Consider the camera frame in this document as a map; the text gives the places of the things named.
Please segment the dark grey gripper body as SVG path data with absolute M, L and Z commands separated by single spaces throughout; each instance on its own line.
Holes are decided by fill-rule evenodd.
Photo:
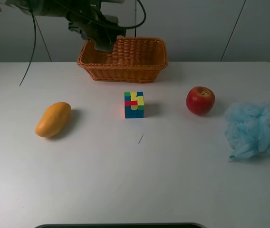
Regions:
M 79 33 L 84 37 L 83 39 L 96 43 L 115 43 L 117 37 L 126 36 L 126 29 L 118 28 L 118 17 L 94 11 L 91 18 L 98 23 L 69 11 L 67 13 L 68 28 Z

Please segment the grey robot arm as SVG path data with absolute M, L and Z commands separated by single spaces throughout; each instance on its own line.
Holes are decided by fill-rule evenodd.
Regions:
M 104 15 L 100 0 L 7 0 L 5 5 L 19 8 L 35 16 L 62 17 L 68 29 L 83 40 L 110 46 L 117 37 L 125 36 L 126 29 L 118 25 L 118 17 Z

